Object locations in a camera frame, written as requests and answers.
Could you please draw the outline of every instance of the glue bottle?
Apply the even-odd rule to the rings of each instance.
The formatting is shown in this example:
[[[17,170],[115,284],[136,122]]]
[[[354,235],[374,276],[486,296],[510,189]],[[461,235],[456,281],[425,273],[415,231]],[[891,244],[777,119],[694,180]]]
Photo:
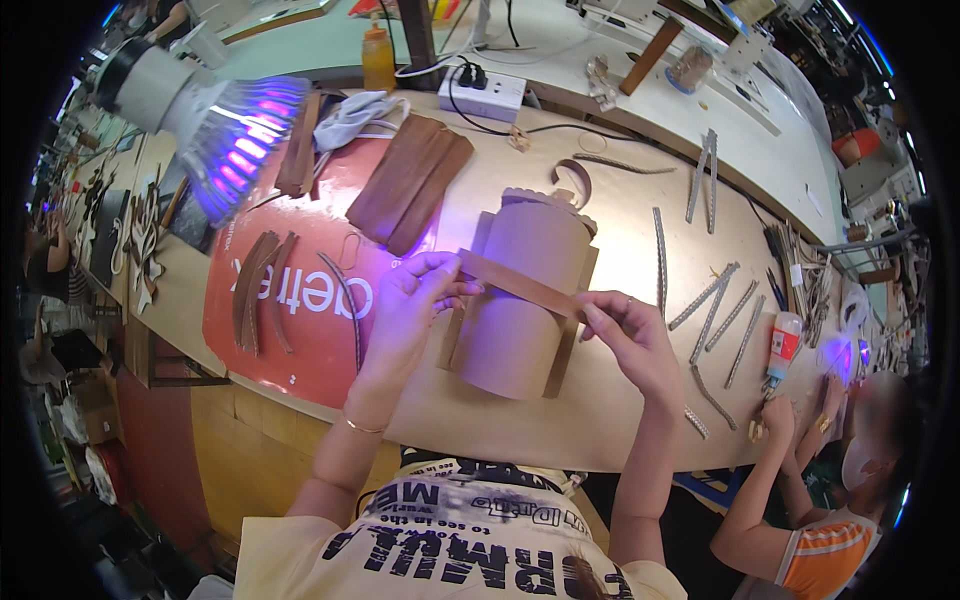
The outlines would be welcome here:
[[[387,30],[377,26],[363,34],[363,86],[367,90],[393,91],[396,87],[394,75],[394,52],[392,42],[387,38]]]
[[[795,313],[781,311],[774,321],[774,332],[770,341],[770,361],[767,374],[770,375],[770,387],[777,385],[786,377],[786,370],[793,355],[800,347],[800,335],[804,332],[804,320]]]

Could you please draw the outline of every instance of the orange bottle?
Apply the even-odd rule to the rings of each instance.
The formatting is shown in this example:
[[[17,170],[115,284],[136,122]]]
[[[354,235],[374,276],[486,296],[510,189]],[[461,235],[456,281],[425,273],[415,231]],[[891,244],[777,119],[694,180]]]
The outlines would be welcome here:
[[[387,30],[377,26],[363,34],[363,86],[367,90],[393,91],[396,87],[394,76],[394,51],[387,38]]]

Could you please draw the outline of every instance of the power strip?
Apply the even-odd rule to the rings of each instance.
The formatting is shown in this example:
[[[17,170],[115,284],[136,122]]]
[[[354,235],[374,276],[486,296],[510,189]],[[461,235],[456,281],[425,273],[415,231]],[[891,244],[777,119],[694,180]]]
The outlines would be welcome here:
[[[461,112],[507,123],[515,122],[516,114],[520,111],[520,104],[523,102],[527,80],[487,71],[487,86],[476,89],[461,87],[458,84],[463,72],[462,67],[446,69],[446,76],[437,92],[440,97],[440,108],[456,110],[450,102],[450,82],[452,81],[453,101],[457,103],[457,108]]]

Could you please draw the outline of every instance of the gold bracelet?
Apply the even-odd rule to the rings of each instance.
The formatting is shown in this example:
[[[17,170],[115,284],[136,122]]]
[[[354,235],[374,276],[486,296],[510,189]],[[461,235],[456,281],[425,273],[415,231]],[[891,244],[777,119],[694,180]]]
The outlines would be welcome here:
[[[830,429],[831,425],[833,425],[833,419],[823,413],[820,413],[820,418],[817,419],[815,424],[817,425],[817,429],[820,430],[820,433],[827,433],[827,430]]]
[[[347,422],[347,425],[349,425],[351,428],[356,429],[357,431],[362,431],[364,433],[383,433],[384,431],[387,430],[386,427],[380,427],[379,429],[364,429],[363,427],[360,427],[354,424],[352,420],[347,419],[346,417],[344,417],[344,420]]]

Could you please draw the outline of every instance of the workbench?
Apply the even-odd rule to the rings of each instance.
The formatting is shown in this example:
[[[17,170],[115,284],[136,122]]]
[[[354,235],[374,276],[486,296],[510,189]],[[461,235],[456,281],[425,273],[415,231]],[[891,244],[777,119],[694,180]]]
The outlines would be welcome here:
[[[458,115],[438,109],[435,95],[403,91],[413,111],[444,121],[465,135],[476,152],[444,200],[437,231],[436,250],[469,248],[481,211],[495,212],[506,187],[550,192],[551,167],[560,158],[579,152],[577,130],[560,129],[537,134],[525,154],[512,148],[504,138],[489,135],[467,125]],[[496,127],[493,121],[485,121]],[[555,123],[579,123],[533,108],[521,110],[518,123],[535,128]],[[132,164],[134,151],[111,163],[118,166],[114,186],[128,186],[137,193],[144,174],[156,172],[156,162],[165,169],[173,153],[172,138],[162,133],[146,140],[139,171]],[[657,251],[652,208],[659,206],[665,229],[668,266],[666,319],[676,317],[712,280],[712,271],[723,271],[728,262],[739,261],[728,293],[717,313],[714,328],[730,313],[751,279],[760,286],[733,322],[717,347],[704,353],[699,366],[711,393],[740,425],[731,431],[723,418],[700,395],[693,383],[687,358],[708,312],[709,301],[670,338],[681,363],[686,403],[707,425],[710,437],[704,441],[688,423],[681,425],[681,444],[675,470],[720,468],[750,464],[760,446],[747,440],[746,426],[760,401],[759,386],[766,368],[770,329],[776,312],[766,282],[767,268],[778,266],[767,250],[761,224],[745,197],[726,185],[717,188],[716,232],[707,233],[705,194],[697,203],[692,224],[684,219],[693,167],[684,160],[652,146],[627,141],[610,141],[603,153],[609,158],[643,168],[676,167],[664,175],[637,175],[609,166],[585,163],[593,181],[593,195],[584,212],[594,219],[599,232],[593,245],[599,256],[590,287],[618,289],[639,300],[656,303]],[[92,173],[95,164],[88,165]],[[560,187],[576,189],[576,183],[561,173]],[[78,179],[85,180],[87,173]],[[273,202],[285,202],[281,197]],[[157,282],[154,303],[142,315],[130,312],[159,337],[194,358],[208,371],[226,375],[234,382],[270,397],[312,417],[333,421],[338,411],[293,396],[280,394],[246,377],[227,373],[223,363],[204,342],[201,333],[204,291],[210,258],[179,240],[163,235],[156,247],[156,259],[165,267]],[[835,287],[840,286],[840,275]],[[120,302],[133,298],[125,293],[127,278],[116,276],[109,288]],[[733,387],[723,389],[733,357],[750,319],[753,302],[767,296],[764,313],[739,367]],[[801,351],[780,389],[797,400],[803,423],[812,422],[819,410],[815,404],[819,376],[831,366],[831,333],[836,330],[840,290],[836,289],[830,315],[824,325],[822,348]],[[609,349],[599,340],[577,344],[559,397],[516,401],[493,396],[461,381],[454,373],[438,369],[437,354],[446,331],[448,315],[434,324],[420,367],[404,390],[385,438],[454,455],[492,461],[594,471],[619,471],[623,467],[640,419],[643,399],[622,375]],[[873,319],[868,327],[876,328]],[[863,334],[870,339],[876,332]]]
[[[438,55],[464,45],[476,20],[478,5],[471,3],[452,33],[435,32]],[[347,17],[349,6],[349,2],[339,2],[322,17],[231,43],[227,47],[227,62],[214,71],[215,76],[257,79],[290,73],[333,85],[343,85],[350,78],[357,81],[361,73],[360,41],[368,22]],[[658,7],[658,12],[666,10]],[[487,27],[491,45],[509,46],[505,7],[492,3],[491,13]],[[662,22],[657,16],[647,21],[644,27],[652,32]],[[779,135],[764,129],[709,85],[691,96],[677,91],[662,76],[668,61],[672,61],[667,56],[633,95],[621,94],[616,108],[601,113],[597,103],[587,96],[587,60],[606,55],[614,79],[623,77],[633,66],[626,53],[642,52],[644,40],[638,38],[631,45],[592,33],[588,23],[559,0],[516,2],[513,23],[521,44],[534,46],[533,50],[466,53],[467,57],[486,70],[526,79],[542,100],[602,116],[694,160],[700,155],[707,130],[713,128],[718,136],[722,177],[781,219],[790,219],[808,241],[826,245],[846,241],[836,158],[826,140],[816,134],[790,99],[757,69],[751,71],[752,80],[769,109],[769,119],[780,129]],[[393,22],[393,27],[397,62],[403,64],[408,53],[402,26]],[[221,36],[233,32],[234,29],[226,30]],[[689,45],[687,34],[713,47],[725,46],[687,22],[686,30],[671,44],[668,55],[678,56]],[[810,200],[808,189],[817,199],[819,210]]]

